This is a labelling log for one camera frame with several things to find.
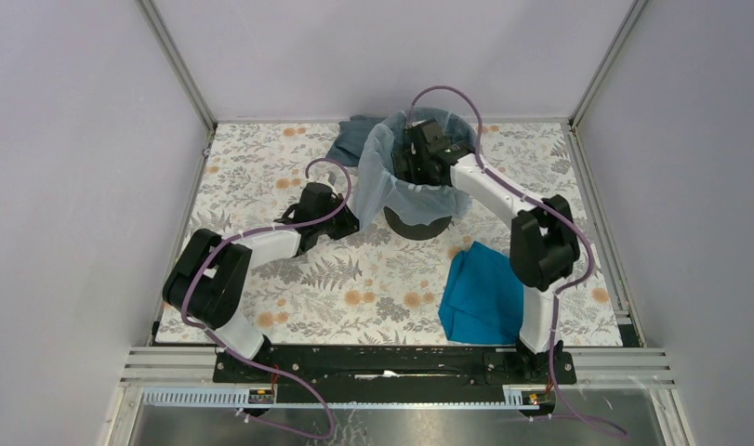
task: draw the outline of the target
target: floral pattern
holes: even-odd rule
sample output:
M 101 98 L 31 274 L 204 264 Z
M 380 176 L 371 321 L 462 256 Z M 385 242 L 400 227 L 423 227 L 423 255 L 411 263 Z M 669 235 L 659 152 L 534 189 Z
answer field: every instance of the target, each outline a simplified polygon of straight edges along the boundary
M 298 201 L 305 165 L 327 153 L 337 132 L 336 124 L 219 125 L 186 241 L 200 228 L 232 235 L 269 225 Z M 527 189 L 566 197 L 576 224 L 592 234 L 559 125 L 485 126 L 483 152 Z M 356 185 L 357 169 L 350 173 Z M 342 187 L 333 165 L 311 168 L 311 178 L 324 176 L 335 176 Z M 437 311 L 451 259 L 473 242 L 507 254 L 509 236 L 509 228 L 479 203 L 424 242 L 393 233 L 379 214 L 350 237 L 325 238 L 303 256 L 251 270 L 241 309 L 275 343 L 444 345 Z M 575 274 L 584 269 L 582 258 Z M 560 333 L 573 345 L 621 345 L 598 261 L 593 278 L 563 294 Z M 170 306 L 155 340 L 208 342 Z

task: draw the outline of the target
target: white wall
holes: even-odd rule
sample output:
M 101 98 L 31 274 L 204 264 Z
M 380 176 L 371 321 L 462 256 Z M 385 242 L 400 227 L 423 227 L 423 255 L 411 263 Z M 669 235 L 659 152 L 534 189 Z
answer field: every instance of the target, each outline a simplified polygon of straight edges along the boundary
M 575 109 L 631 0 L 156 1 L 219 120 L 341 118 L 449 84 L 484 116 Z M 471 115 L 437 92 L 425 104 Z
M 0 444 L 94 443 L 203 141 L 135 2 L 0 0 Z
M 653 2 L 581 135 L 697 444 L 754 444 L 754 2 Z

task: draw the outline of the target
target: light blue trash bag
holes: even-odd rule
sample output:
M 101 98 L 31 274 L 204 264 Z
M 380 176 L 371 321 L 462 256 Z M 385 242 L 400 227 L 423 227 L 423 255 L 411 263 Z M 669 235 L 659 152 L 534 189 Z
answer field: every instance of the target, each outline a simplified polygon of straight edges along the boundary
M 468 140 L 475 143 L 475 131 L 455 114 L 432 108 L 415 108 L 414 122 L 435 119 L 451 142 Z M 404 145 L 409 137 L 406 112 L 398 111 L 371 130 L 365 141 L 358 164 L 357 190 L 352 212 L 365 230 L 374 216 L 387 206 L 406 225 L 428 225 L 432 221 L 453 216 L 461 218 L 470 210 L 470 196 L 450 186 L 415 185 L 397 178 L 393 170 L 392 153 Z

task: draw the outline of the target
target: blue cloth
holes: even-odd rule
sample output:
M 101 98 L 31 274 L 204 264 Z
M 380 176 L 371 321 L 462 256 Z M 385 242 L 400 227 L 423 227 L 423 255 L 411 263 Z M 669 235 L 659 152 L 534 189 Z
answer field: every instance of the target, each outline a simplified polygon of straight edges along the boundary
M 451 341 L 516 344 L 524 287 L 506 256 L 476 242 L 454 257 L 439 314 Z
M 365 141 L 375 125 L 384 121 L 385 118 L 367 118 L 362 115 L 352 116 L 349 121 L 341 121 L 341 133 L 338 134 L 327 158 L 334 159 L 347 167 L 357 167 L 360 155 L 363 154 Z

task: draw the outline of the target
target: enclosure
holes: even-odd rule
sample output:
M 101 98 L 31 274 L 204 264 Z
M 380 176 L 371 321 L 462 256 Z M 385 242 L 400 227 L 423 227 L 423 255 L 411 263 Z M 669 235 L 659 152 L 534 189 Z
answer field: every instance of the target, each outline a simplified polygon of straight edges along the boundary
M 430 85 L 483 121 L 449 91 L 418 106 L 463 117 L 589 240 L 552 336 L 575 411 L 532 412 L 552 377 L 497 382 L 490 359 L 521 350 L 453 342 L 438 316 L 460 253 L 509 254 L 473 200 L 428 240 L 379 212 L 247 272 L 265 365 L 337 425 L 257 423 L 328 420 L 184 323 L 167 278 L 197 230 L 274 231 L 339 122 Z M 0 1 L 0 444 L 754 444 L 735 382 L 754 389 L 751 2 Z

